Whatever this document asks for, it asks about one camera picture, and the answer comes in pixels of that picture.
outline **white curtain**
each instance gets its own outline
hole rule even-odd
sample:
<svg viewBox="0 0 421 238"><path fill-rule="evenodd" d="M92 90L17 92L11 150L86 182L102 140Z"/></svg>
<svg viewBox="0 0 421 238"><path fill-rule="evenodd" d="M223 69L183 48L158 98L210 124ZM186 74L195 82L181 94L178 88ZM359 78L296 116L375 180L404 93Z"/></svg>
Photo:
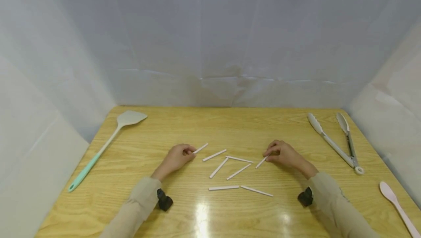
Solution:
<svg viewBox="0 0 421 238"><path fill-rule="evenodd" d="M0 196L33 193L0 201L0 236L36 232L116 104L349 109L418 6L0 0Z"/></svg>
<svg viewBox="0 0 421 238"><path fill-rule="evenodd" d="M421 208L421 22L352 100L352 118Z"/></svg>

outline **black wrist strap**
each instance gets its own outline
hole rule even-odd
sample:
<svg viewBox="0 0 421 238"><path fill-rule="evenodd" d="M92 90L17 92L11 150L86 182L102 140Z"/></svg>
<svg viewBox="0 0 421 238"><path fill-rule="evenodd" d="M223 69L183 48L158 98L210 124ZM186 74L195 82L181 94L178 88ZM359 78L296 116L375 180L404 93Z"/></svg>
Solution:
<svg viewBox="0 0 421 238"><path fill-rule="evenodd" d="M165 195L165 192L162 189L158 189L158 206L161 210L167 211L172 205L172 199L169 196Z"/></svg>
<svg viewBox="0 0 421 238"><path fill-rule="evenodd" d="M303 207L307 207L313 204L313 192L310 187L307 187L305 191L298 195L298 201Z"/></svg>

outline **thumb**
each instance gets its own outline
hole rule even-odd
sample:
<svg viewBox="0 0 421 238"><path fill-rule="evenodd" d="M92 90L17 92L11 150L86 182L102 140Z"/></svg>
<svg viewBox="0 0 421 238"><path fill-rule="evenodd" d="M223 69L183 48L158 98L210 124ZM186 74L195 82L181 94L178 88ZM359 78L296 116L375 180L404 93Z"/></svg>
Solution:
<svg viewBox="0 0 421 238"><path fill-rule="evenodd" d="M195 153L188 154L188 155L183 156L183 158L185 158L186 162L192 161L194 160L194 158L196 158L196 154Z"/></svg>
<svg viewBox="0 0 421 238"><path fill-rule="evenodd" d="M267 158L266 158L266 161L267 162L271 162L271 163L274 163L274 162L276 162L278 159L277 159L277 156L268 156Z"/></svg>

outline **wood grain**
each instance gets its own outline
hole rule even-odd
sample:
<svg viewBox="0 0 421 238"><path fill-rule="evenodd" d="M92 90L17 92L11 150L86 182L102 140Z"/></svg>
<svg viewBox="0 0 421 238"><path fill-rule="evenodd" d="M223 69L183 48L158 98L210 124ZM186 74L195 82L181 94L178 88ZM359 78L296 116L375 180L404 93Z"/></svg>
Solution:
<svg viewBox="0 0 421 238"><path fill-rule="evenodd" d="M81 185L67 193L69 184L113 133L117 116L126 110L149 117L141 124L123 128ZM346 150L346 138L335 119L336 112L344 114L358 161L366 171L363 176L354 174L313 130L307 121L308 112ZM332 175L382 237L410 235L393 205L380 194L380 181L390 185L415 227L421 230L420 210L343 110L119 106L108 114L36 237L98 237L137 181L153 172L171 146L183 142L196 147L206 142L209 145L196 160L164 181L163 189L174 205L169 212L154 210L136 237L329 237L315 215L297 202L305 180L290 169L263 163L227 181L244 166L241 161L229 160L209 179L225 155L257 164L273 139L285 140L320 171ZM224 155L202 162L223 149L227 149ZM209 187L224 185L246 185L274 197L241 188L208 191Z"/></svg>

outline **white straw piece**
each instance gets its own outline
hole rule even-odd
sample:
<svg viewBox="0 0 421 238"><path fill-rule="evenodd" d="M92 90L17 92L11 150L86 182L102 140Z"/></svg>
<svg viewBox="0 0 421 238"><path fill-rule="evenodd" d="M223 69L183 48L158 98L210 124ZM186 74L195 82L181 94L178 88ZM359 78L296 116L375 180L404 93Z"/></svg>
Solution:
<svg viewBox="0 0 421 238"><path fill-rule="evenodd" d="M263 195L268 195L268 196L273 197L273 195L272 195L272 194L265 193L265 192L263 192L263 191L258 191L258 190L254 189L254 188L250 188L250 187L247 187L247 186L243 186L243 185L241 185L241 188L246 189L246 190L249 190L249 191L254 191L254 192L257 192L257 193L260 193L260 194L263 194Z"/></svg>
<svg viewBox="0 0 421 238"><path fill-rule="evenodd" d="M195 152L193 152L194 154L196 154L197 152L200 152L202 149L204 149L208 144L206 143L205 145L203 145L202 147L199 147Z"/></svg>
<svg viewBox="0 0 421 238"><path fill-rule="evenodd" d="M227 158L232 158L233 160L238 160L238 161L245 161L248 163L253 163L252 161L248 161L248 160L243 160L242 158L236 158L236 157L232 157L232 156L225 156Z"/></svg>
<svg viewBox="0 0 421 238"><path fill-rule="evenodd" d="M233 175L231 175L230 177L227 178L227 180L231 179L232 177L234 177L235 175L237 175L238 173L244 171L245 169L247 169L247 167L249 167L251 165L251 163L249 163L248 165L244 166L243 169L240 169L239 171L235 172Z"/></svg>
<svg viewBox="0 0 421 238"><path fill-rule="evenodd" d="M220 186L220 187L210 187L210 191L219 191L219 190L229 190L229 189L238 189L239 186Z"/></svg>
<svg viewBox="0 0 421 238"><path fill-rule="evenodd" d="M227 161L228 161L228 158L225 158L225 160L224 160L224 161L222 161L222 163L221 163L221 164L219 164L218 168L216 168L216 169L215 169L215 171L214 171L214 172L212 172L212 174L210 175L210 178L211 178L211 179L215 176L215 174L219 171L219 169L221 169L221 168L222 168L222 166L224 166L224 164L225 164Z"/></svg>
<svg viewBox="0 0 421 238"><path fill-rule="evenodd" d="M203 161L210 160L211 158L214 158L214 157L216 157L217 155L222 154L222 153L224 153L224 152L226 152L226 151L227 151L226 149L221 150L221 151L220 151L220 152L218 152L218 153L215 153L215 154L213 154L213 155L210 155L210 156L209 156L209 157L207 157L207 158L204 158L204 159L203 159Z"/></svg>
<svg viewBox="0 0 421 238"><path fill-rule="evenodd" d="M260 165L266 160L266 158L267 158L268 156L266 156L266 157L264 157L263 158L263 160L261 160L260 162L259 162L259 164L257 164L257 166L256 166L256 169L258 168L258 167L260 167Z"/></svg>

